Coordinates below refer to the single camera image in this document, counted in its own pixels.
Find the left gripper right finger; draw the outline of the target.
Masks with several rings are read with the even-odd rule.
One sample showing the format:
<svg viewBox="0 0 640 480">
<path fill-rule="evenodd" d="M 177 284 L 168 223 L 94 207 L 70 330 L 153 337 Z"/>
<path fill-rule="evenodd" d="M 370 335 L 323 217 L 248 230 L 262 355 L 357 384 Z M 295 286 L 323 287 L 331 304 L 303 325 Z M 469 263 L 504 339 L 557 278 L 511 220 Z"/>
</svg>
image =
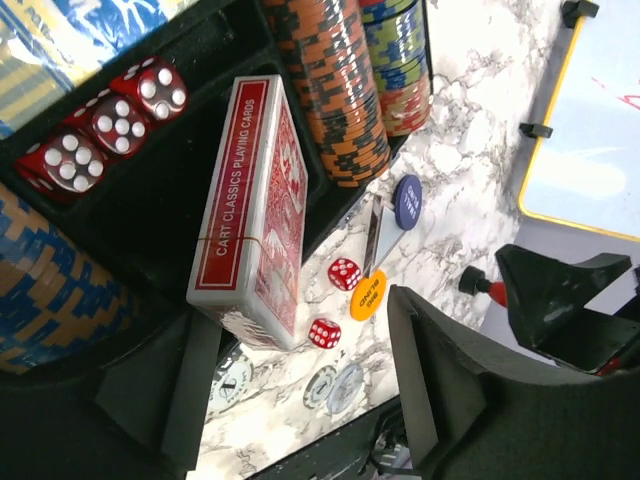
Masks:
<svg viewBox="0 0 640 480">
<path fill-rule="evenodd" d="M 388 326 L 414 472 L 424 479 L 635 479 L 639 373 L 554 367 L 392 286 Z"/>
</svg>

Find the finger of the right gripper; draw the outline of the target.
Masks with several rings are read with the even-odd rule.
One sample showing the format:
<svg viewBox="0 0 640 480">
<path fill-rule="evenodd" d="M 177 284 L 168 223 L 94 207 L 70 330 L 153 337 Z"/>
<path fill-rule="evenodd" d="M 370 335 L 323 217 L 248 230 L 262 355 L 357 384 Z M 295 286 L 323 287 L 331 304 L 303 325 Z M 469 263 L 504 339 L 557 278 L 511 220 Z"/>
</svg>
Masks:
<svg viewBox="0 0 640 480">
<path fill-rule="evenodd" d="M 584 373 L 639 364 L 639 321 L 586 307 L 632 268 L 629 256 L 601 253 L 568 264 L 507 244 L 496 260 L 521 347 Z"/>
</svg>

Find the red playing card deck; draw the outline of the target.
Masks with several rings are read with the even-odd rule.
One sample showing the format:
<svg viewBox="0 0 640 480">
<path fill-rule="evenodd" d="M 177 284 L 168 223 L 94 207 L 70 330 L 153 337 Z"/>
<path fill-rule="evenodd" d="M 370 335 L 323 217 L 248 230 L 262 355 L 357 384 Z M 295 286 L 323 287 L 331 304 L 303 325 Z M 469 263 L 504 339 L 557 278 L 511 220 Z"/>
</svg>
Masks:
<svg viewBox="0 0 640 480">
<path fill-rule="evenodd" d="M 296 346 L 308 173 L 283 81 L 234 81 L 186 291 L 253 349 Z"/>
</svg>

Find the white poker chip left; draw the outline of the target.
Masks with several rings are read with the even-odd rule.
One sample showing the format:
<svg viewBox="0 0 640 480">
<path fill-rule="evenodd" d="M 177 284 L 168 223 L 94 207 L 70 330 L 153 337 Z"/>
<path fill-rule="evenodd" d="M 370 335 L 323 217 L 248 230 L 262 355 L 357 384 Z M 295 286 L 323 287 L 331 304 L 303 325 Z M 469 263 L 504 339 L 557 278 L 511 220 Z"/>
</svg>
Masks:
<svg viewBox="0 0 640 480">
<path fill-rule="evenodd" d="M 211 384 L 206 421 L 234 407 L 246 394 L 254 365 L 241 345 L 229 351 L 216 368 Z"/>
</svg>

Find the clear dealer button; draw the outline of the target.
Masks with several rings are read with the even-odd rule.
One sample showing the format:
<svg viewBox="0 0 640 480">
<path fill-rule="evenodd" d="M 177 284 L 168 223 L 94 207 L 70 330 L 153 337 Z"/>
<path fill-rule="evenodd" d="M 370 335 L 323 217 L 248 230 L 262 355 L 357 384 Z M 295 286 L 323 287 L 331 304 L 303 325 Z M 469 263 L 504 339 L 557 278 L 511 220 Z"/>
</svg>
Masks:
<svg viewBox="0 0 640 480">
<path fill-rule="evenodd" d="M 327 397 L 330 415 L 339 415 L 354 401 L 364 383 L 364 370 L 356 363 L 347 365 L 336 377 Z"/>
</svg>

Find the white dry-erase board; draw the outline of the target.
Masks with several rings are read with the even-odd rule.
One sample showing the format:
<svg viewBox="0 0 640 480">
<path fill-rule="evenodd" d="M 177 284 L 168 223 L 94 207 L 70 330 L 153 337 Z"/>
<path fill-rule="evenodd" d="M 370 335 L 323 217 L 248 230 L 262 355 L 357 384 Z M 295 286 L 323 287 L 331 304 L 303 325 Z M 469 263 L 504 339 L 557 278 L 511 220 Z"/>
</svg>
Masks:
<svg viewBox="0 0 640 480">
<path fill-rule="evenodd" d="M 639 4 L 566 1 L 570 40 L 519 193 L 531 218 L 639 238 Z"/>
</svg>

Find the blue tan chip row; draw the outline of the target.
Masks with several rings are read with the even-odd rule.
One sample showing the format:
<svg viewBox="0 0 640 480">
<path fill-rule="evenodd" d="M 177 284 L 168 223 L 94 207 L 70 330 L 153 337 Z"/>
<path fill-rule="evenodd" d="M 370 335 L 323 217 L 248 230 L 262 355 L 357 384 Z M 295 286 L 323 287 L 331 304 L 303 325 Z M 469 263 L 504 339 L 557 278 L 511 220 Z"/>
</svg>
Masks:
<svg viewBox="0 0 640 480">
<path fill-rule="evenodd" d="M 1 189 L 1 369 L 23 374 L 141 321 L 141 301 L 7 187 Z"/>
</svg>

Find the orange big blind button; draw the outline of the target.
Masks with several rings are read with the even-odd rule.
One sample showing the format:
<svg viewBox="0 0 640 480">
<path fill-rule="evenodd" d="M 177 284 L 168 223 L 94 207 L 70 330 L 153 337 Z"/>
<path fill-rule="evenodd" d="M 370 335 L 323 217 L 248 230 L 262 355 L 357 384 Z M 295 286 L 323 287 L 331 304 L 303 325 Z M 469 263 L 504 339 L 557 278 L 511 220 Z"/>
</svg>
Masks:
<svg viewBox="0 0 640 480">
<path fill-rule="evenodd" d="M 386 274 L 378 269 L 364 277 L 353 291 L 350 315 L 356 321 L 367 321 L 379 309 L 387 287 Z"/>
</svg>

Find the red die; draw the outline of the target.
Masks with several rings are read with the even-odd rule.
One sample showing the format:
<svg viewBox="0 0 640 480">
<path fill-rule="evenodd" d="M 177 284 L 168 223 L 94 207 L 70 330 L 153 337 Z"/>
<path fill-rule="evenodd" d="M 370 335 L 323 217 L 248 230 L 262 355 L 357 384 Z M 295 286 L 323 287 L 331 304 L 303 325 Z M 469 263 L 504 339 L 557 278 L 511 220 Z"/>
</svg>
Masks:
<svg viewBox="0 0 640 480">
<path fill-rule="evenodd" d="M 327 274 L 331 284 L 342 291 L 353 290 L 362 278 L 358 265 L 344 257 L 335 259 L 329 266 Z"/>
<path fill-rule="evenodd" d="M 327 318 L 316 318 L 312 321 L 307 338 L 319 348 L 332 349 L 340 341 L 341 328 Z"/>
</svg>

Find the blue small blind button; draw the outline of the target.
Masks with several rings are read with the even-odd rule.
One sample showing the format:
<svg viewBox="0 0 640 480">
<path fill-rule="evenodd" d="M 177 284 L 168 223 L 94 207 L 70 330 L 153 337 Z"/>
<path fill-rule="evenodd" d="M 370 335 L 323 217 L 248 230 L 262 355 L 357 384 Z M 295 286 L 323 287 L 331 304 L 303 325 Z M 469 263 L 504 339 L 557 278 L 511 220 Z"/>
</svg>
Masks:
<svg viewBox="0 0 640 480">
<path fill-rule="evenodd" d="M 413 229 L 421 214 L 422 184 L 416 175 L 405 175 L 398 183 L 394 198 L 397 225 L 404 231 Z"/>
</svg>

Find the clear triangular card cutter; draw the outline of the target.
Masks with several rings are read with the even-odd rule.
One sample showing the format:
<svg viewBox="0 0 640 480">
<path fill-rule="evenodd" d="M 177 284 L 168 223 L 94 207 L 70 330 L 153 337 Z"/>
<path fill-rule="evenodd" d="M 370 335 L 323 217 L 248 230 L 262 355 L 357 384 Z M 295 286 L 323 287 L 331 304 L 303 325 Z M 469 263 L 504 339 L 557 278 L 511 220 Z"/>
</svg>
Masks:
<svg viewBox="0 0 640 480">
<path fill-rule="evenodd" d="M 374 195 L 362 268 L 365 277 L 381 266 L 404 234 L 396 222 L 393 205 L 380 195 Z"/>
</svg>

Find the red die upper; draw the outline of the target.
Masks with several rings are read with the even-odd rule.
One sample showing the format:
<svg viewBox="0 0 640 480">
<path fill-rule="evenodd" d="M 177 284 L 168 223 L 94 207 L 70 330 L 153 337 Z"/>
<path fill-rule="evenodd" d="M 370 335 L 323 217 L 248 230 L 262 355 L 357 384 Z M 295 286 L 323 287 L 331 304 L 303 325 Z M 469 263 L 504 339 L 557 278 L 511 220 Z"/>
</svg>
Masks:
<svg viewBox="0 0 640 480">
<path fill-rule="evenodd" d="M 329 266 L 327 274 L 331 284 L 342 291 L 353 290 L 362 278 L 358 265 L 344 257 L 335 259 Z"/>
</svg>

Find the black foam-lined poker case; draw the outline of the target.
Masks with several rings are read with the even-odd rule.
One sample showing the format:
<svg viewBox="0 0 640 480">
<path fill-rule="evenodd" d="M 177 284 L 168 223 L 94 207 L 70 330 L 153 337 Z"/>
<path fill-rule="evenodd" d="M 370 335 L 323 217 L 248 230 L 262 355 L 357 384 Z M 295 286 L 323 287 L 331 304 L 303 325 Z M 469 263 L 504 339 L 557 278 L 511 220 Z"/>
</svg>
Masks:
<svg viewBox="0 0 640 480">
<path fill-rule="evenodd" d="M 26 201 L 141 301 L 139 324 L 77 354 L 191 305 L 186 291 L 236 78 L 278 75 L 283 81 L 308 173 L 302 259 L 311 236 L 376 178 L 359 188 L 342 188 L 327 176 L 264 1 L 193 2 L 12 136 L 1 138 L 1 189 Z M 110 165 L 99 184 L 65 203 L 41 194 L 17 173 L 15 163 L 30 147 L 116 77 L 154 56 L 175 65 L 188 103 L 177 119 L 154 130 L 136 155 Z"/>
</svg>

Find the red dice in case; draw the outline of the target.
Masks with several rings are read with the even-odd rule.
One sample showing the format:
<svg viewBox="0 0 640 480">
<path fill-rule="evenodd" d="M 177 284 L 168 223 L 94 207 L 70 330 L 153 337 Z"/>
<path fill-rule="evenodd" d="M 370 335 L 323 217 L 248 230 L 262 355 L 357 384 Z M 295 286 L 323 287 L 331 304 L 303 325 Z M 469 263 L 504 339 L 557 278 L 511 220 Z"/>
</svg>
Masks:
<svg viewBox="0 0 640 480">
<path fill-rule="evenodd" d="M 30 147 L 15 170 L 41 194 L 71 202 L 99 184 L 110 165 L 136 155 L 154 130 L 177 119 L 188 97 L 175 65 L 149 57 Z"/>
</svg>

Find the blue playing card deck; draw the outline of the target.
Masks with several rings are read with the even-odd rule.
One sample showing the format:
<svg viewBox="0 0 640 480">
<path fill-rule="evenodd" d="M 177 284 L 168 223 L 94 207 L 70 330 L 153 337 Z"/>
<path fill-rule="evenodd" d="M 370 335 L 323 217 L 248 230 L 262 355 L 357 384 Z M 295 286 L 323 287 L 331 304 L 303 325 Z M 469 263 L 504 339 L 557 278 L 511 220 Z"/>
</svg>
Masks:
<svg viewBox="0 0 640 480">
<path fill-rule="evenodd" d="M 1 138 L 6 139 L 193 1 L 3 1 Z"/>
</svg>

